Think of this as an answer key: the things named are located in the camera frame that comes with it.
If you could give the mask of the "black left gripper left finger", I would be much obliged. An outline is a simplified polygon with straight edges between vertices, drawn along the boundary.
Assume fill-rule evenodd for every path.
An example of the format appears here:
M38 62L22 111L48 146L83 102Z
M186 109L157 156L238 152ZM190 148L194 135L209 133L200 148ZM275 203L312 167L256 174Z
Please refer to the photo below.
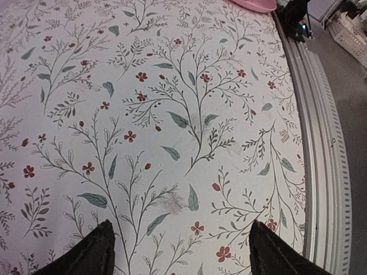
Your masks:
M70 251L36 271L35 274L109 275L114 273L114 267L115 234L112 223L105 220Z

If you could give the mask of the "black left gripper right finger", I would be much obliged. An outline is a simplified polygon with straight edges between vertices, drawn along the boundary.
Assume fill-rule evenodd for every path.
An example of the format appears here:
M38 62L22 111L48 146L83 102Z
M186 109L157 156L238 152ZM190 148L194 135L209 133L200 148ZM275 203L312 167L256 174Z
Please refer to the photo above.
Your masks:
M326 275L296 252L264 223L255 220L249 233L250 263L253 275Z

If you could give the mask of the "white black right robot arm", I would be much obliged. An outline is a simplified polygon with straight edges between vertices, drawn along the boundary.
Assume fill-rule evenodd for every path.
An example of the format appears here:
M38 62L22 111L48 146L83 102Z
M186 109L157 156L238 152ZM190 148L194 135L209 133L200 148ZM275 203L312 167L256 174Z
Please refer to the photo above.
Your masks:
M302 23L305 16L309 19L308 3L310 0L288 1L287 4L277 4L276 13L285 35L296 42L305 43L305 37L311 37L311 29L307 23Z

